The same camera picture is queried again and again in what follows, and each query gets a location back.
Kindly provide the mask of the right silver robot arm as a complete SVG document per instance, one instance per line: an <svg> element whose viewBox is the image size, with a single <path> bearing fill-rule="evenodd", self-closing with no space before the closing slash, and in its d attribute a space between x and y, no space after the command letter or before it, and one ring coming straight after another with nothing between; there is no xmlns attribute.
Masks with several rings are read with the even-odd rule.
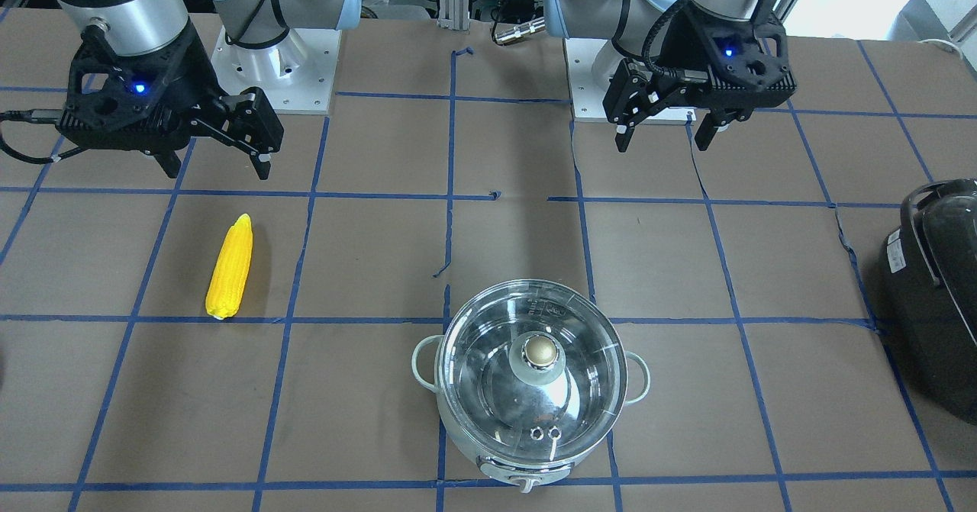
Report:
<svg viewBox="0 0 977 512"><path fill-rule="evenodd" d="M82 40L69 91L56 110L6 112L3 121L54 126L66 153L15 159L50 164L90 150L136 151L169 178L193 137L247 155L259 179L271 172L284 129L276 109L324 112L333 72L301 35L359 25L363 0L210 0L222 19L210 59L184 0L57 0Z"/></svg>

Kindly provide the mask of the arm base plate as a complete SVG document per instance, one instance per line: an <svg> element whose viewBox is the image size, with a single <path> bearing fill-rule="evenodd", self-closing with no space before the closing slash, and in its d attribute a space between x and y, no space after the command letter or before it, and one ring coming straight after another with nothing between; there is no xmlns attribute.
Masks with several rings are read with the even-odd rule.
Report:
<svg viewBox="0 0 977 512"><path fill-rule="evenodd" d="M344 33L293 29L281 43L259 50L231 46L218 36L211 63L228 92L261 88L279 114L329 115Z"/></svg>
<svg viewBox="0 0 977 512"><path fill-rule="evenodd" d="M617 65L624 58L609 40L564 40L566 78L576 123L606 123L603 99Z"/></svg>

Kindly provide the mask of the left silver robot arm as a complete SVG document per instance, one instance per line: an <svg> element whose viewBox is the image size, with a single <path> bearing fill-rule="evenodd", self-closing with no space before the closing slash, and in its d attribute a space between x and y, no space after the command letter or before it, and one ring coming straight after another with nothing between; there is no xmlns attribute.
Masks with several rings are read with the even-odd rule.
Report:
<svg viewBox="0 0 977 512"><path fill-rule="evenodd" d="M601 101L615 146L669 108L705 110L695 145L797 91L778 0L547 0L547 31L607 40L617 57Z"/></svg>

